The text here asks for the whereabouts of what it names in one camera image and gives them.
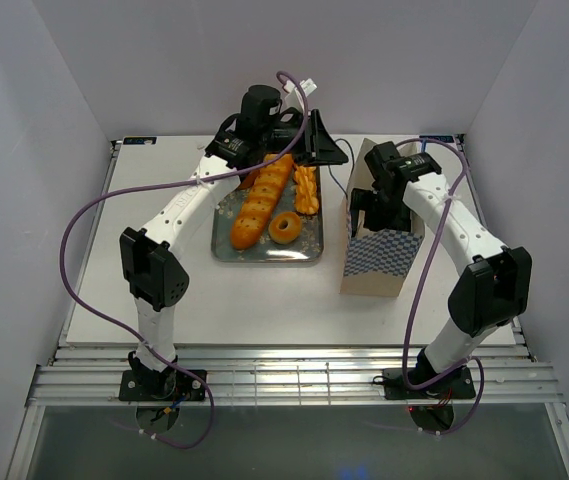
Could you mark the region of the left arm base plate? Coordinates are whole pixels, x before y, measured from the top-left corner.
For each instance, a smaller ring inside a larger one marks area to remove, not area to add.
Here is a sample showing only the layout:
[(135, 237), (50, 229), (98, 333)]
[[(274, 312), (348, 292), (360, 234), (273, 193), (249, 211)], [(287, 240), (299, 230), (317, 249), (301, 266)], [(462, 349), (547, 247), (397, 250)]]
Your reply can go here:
[(171, 371), (161, 374), (160, 379), (148, 386), (138, 380), (132, 370), (122, 374), (117, 398), (124, 402), (169, 402), (176, 400), (203, 401), (207, 394), (202, 381), (206, 370), (193, 370), (199, 380), (184, 373)]

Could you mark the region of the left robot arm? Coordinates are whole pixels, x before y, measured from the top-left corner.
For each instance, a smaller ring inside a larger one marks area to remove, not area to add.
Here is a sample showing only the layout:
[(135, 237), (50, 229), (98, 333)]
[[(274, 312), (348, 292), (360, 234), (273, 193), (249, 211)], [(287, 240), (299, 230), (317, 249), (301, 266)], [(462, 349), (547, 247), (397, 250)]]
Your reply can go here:
[(173, 345), (174, 310), (184, 296), (189, 276), (180, 259), (196, 230), (219, 203), (243, 184), (259, 188), (260, 207), (242, 218), (234, 241), (240, 249), (262, 234), (295, 167), (346, 163), (321, 121), (308, 105), (317, 85), (313, 79), (285, 80), (277, 89), (252, 85), (239, 112), (227, 117), (195, 167), (184, 189), (141, 228), (120, 236), (125, 280), (134, 298), (139, 343), (130, 358), (144, 372), (142, 388), (154, 399), (169, 397), (176, 376)]

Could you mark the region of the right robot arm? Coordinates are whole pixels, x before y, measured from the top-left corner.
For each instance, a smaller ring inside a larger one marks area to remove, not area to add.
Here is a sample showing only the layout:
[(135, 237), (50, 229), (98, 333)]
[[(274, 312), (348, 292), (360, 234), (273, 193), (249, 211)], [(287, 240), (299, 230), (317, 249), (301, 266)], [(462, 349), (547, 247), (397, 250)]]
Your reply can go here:
[(429, 153), (403, 154), (392, 141), (365, 140), (360, 158), (371, 184), (349, 186), (345, 276), (405, 275), (420, 248), (414, 232), (419, 225), (434, 235), (425, 263), (432, 264), (442, 247), (458, 274), (440, 333), (420, 351), (413, 367), (404, 365), (389, 380), (438, 397), (486, 338), (526, 310), (532, 258), (525, 248), (511, 248), (491, 234), (456, 197), (467, 176), (466, 163), (448, 181)]

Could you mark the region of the blue checkered paper bag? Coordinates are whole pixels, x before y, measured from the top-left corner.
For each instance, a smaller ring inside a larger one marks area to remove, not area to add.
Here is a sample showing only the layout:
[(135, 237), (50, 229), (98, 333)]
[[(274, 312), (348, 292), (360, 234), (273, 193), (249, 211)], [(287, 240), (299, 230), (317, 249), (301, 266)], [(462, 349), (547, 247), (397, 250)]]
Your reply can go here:
[(369, 138), (362, 141), (345, 190), (346, 237), (340, 293), (396, 298), (422, 246), (425, 226), (409, 209), (412, 222), (410, 232), (390, 229), (371, 232), (362, 226), (356, 233), (351, 232), (349, 205), (353, 188), (381, 191), (390, 199), (388, 189), (382, 186), (380, 167), (383, 163), (366, 159), (377, 147), (391, 158), (410, 156), (416, 152), (413, 147), (397, 150), (390, 141), (380, 144)]

